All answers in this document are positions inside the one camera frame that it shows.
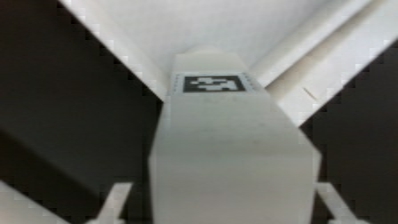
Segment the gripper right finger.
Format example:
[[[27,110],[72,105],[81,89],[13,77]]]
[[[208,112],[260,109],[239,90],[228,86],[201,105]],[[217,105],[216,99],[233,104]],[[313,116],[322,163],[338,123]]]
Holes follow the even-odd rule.
[[[315,190],[333,214],[327,224],[372,224],[367,220],[358,218],[333,183],[319,182],[315,184]]]

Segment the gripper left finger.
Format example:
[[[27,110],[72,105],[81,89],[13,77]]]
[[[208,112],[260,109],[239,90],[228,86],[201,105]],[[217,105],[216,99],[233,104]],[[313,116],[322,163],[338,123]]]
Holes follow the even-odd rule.
[[[114,183],[100,211],[86,224],[152,224],[148,184]]]

